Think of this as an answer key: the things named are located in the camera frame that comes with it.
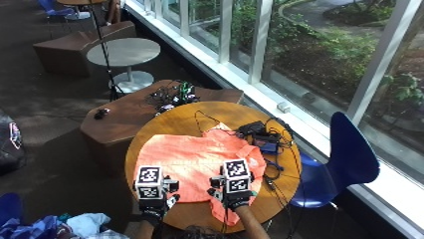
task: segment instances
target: round white table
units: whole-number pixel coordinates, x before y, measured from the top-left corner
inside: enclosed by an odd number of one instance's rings
[[[151,74],[131,71],[131,66],[151,60],[160,52],[158,43],[142,38],[124,38],[104,43],[108,66],[126,67],[124,73],[114,76],[114,82],[123,93],[131,93],[148,86],[154,77]],[[87,59],[91,63],[107,66],[102,44],[90,49]]]

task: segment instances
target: dark floor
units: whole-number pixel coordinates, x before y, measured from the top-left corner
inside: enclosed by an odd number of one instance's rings
[[[27,150],[26,166],[0,177],[0,194],[21,195],[26,223],[45,215],[103,212],[111,217],[107,226],[134,238],[136,206],[124,178],[107,178],[98,171],[78,131],[86,112],[108,101],[106,71],[94,66],[92,77],[84,79],[43,72],[31,44],[49,40],[49,27],[35,0],[1,0],[0,19],[0,108],[21,127]],[[84,30],[92,27],[91,20],[82,23]],[[80,30],[79,24],[71,23],[71,29]],[[67,34],[59,23],[51,31],[54,38]],[[195,82],[166,52],[135,69],[156,80]],[[290,208],[273,218],[268,234],[285,238],[296,226],[292,238],[370,238],[342,210],[333,227],[332,216],[330,207]]]

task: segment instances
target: blue chair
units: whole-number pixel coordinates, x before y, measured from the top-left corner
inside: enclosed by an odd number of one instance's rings
[[[38,4],[43,8],[43,11],[47,15],[47,25],[49,25],[49,33],[50,33],[50,39],[51,39],[51,30],[50,30],[50,18],[59,17],[64,20],[68,32],[70,32],[70,26],[67,23],[66,16],[70,14],[75,14],[75,11],[71,8],[63,8],[61,10],[54,10],[54,2],[53,0],[38,0]]]
[[[289,201],[293,206],[321,207],[348,185],[368,183],[378,175],[370,145],[344,113],[330,117],[329,143],[329,160],[324,164],[300,153],[301,181]]]
[[[22,201],[19,196],[13,193],[5,193],[0,197],[0,227],[10,218],[22,221]]]

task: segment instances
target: black bag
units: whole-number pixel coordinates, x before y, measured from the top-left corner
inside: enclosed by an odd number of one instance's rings
[[[21,132],[13,120],[0,110],[0,175],[26,163]]]

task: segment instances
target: table pedestal base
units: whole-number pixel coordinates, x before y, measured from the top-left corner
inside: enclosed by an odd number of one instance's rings
[[[86,19],[88,18],[91,15],[88,12],[78,12],[75,14],[68,14],[66,15],[66,19],[67,20],[80,20],[80,19]]]
[[[131,81],[127,73],[120,73],[114,76],[115,85],[118,85],[123,93],[132,93],[154,82],[152,75],[146,72],[131,71],[131,76]]]

